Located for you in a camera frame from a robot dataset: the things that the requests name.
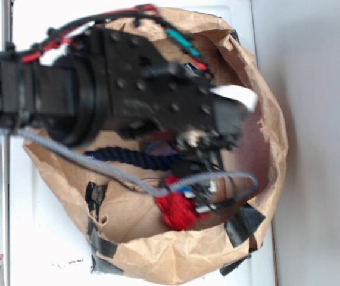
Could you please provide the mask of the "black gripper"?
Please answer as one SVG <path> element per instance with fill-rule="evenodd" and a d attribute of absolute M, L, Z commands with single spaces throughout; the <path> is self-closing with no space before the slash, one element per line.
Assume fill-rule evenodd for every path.
<path fill-rule="evenodd" d="M 232 149 L 247 116 L 237 100 L 217 95 L 214 85 L 184 64 L 167 61 L 147 38 L 103 29 L 110 95 L 104 127 L 124 139 L 150 136 L 175 149 Z"/>

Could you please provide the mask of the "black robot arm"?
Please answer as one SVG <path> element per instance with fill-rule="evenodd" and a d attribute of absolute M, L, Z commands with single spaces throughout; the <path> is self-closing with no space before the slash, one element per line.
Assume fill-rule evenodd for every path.
<path fill-rule="evenodd" d="M 69 147 L 101 130 L 213 150 L 237 144 L 252 108 L 147 38 L 92 27 L 51 66 L 0 61 L 0 127 L 45 128 Z"/>

